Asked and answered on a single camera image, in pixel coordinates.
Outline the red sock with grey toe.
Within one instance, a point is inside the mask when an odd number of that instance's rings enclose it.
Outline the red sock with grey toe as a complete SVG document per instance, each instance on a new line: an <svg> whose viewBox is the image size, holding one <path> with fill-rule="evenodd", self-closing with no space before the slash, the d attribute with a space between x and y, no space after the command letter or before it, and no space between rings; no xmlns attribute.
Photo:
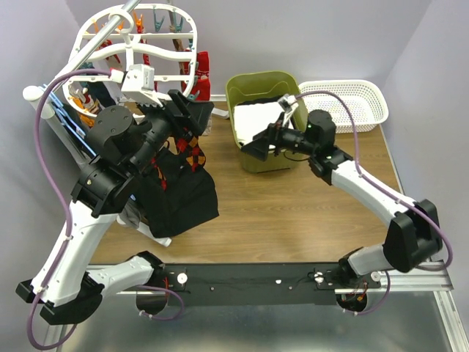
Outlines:
<svg viewBox="0 0 469 352"><path fill-rule="evenodd" d="M210 96L210 57L207 51L200 51L197 53L194 83L189 97L195 100L208 101Z"/></svg>

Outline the argyle sock red yellow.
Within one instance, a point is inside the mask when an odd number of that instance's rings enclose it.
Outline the argyle sock red yellow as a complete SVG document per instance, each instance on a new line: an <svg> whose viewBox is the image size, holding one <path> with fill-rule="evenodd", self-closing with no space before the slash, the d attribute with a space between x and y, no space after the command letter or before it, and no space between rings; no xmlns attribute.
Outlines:
<svg viewBox="0 0 469 352"><path fill-rule="evenodd" d="M167 174L169 173L169 164L164 157L154 157L151 161L151 175L156 183L165 191L168 186Z"/></svg>
<svg viewBox="0 0 469 352"><path fill-rule="evenodd" d="M183 134L173 133L171 137L181 166L188 167L192 173L204 168L207 158L199 145L199 136L184 128Z"/></svg>

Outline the white round sock hanger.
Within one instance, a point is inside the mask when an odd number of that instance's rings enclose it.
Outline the white round sock hanger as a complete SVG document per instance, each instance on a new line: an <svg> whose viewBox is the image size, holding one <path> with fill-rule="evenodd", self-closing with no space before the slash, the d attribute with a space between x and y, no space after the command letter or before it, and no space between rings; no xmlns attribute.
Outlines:
<svg viewBox="0 0 469 352"><path fill-rule="evenodd" d="M173 32L161 33L159 29L149 33L138 32L139 20L130 14L134 9L167 11L172 15L180 16L182 21L180 25L174 27ZM170 51L146 43L147 39L187 39L191 47L187 51ZM178 81L185 85L182 94L185 97L191 95L196 82L197 40L196 23L187 12L170 4L141 4L139 1L129 1L122 6L104 9L87 20L79 29L69 61L60 73L70 73L86 62L96 62L117 54L124 54L125 66L121 71L125 74L118 81L122 85L124 101L160 105L171 98L168 93L163 94L154 90L155 82ZM186 62L188 73L157 75L154 67L135 64L136 54L154 56L172 62Z"/></svg>

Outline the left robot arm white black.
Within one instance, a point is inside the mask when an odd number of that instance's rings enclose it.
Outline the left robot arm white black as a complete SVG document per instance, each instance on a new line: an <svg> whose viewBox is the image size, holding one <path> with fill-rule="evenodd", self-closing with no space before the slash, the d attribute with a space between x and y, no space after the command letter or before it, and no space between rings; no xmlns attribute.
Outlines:
<svg viewBox="0 0 469 352"><path fill-rule="evenodd" d="M40 307L50 325L88 319L110 294L162 282L162 262L140 252L92 274L89 261L101 238L129 204L154 239L172 238L218 216L215 184L198 145L213 110L172 90L161 106L145 106L137 122L124 106L109 106L86 135L96 156L81 170L66 206L62 232L35 278L17 294Z"/></svg>

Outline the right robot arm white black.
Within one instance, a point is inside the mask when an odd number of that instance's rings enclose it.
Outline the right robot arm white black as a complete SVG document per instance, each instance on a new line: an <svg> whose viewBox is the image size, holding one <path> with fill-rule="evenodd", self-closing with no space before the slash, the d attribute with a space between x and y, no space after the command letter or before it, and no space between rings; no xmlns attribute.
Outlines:
<svg viewBox="0 0 469 352"><path fill-rule="evenodd" d="M354 287L373 271L407 273L443 248L437 230L437 209L424 199L403 197L363 169L335 144L336 125L331 115L313 110L306 129L281 126L279 121L241 147L243 153L266 161L270 151L292 151L308 158L311 171L328 185L340 188L370 209L388 228L382 244L346 254L330 275L334 283Z"/></svg>

